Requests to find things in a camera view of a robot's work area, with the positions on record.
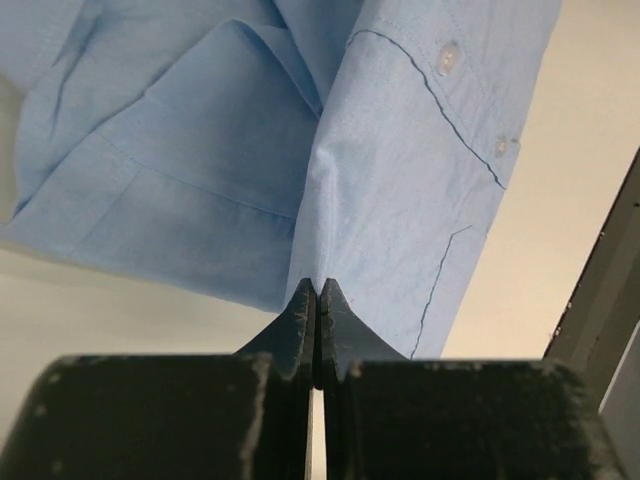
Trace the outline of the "light blue long sleeve shirt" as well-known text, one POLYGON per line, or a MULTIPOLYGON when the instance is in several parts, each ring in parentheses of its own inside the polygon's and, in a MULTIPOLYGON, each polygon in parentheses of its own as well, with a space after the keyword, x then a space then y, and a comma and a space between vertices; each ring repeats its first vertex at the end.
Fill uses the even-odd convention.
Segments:
POLYGON ((2 235, 267 311, 338 282, 438 357, 557 1, 5 1, 24 94, 2 235))

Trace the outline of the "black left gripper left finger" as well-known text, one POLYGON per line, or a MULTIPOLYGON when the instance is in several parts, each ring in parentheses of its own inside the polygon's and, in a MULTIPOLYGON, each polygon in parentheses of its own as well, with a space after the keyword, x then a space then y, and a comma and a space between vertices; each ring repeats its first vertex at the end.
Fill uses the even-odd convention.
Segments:
POLYGON ((310 477, 316 307, 311 281, 301 280, 284 310, 236 353, 256 379, 239 451, 243 479, 310 477))

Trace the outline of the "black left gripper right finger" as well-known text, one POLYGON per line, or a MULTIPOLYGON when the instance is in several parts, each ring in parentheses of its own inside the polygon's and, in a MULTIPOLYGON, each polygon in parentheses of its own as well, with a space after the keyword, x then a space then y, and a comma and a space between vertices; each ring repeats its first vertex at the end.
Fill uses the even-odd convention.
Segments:
POLYGON ((351 310, 338 282, 328 279, 318 300, 318 388, 324 392, 329 479, 358 479, 359 431, 351 371, 367 361, 404 361, 351 310))

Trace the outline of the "aluminium frame post left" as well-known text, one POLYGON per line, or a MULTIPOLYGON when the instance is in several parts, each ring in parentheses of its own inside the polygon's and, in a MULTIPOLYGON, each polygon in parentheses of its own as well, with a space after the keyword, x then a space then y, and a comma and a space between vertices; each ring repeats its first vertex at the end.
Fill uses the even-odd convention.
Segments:
POLYGON ((600 404, 639 321, 639 158, 627 171, 544 356, 600 404))

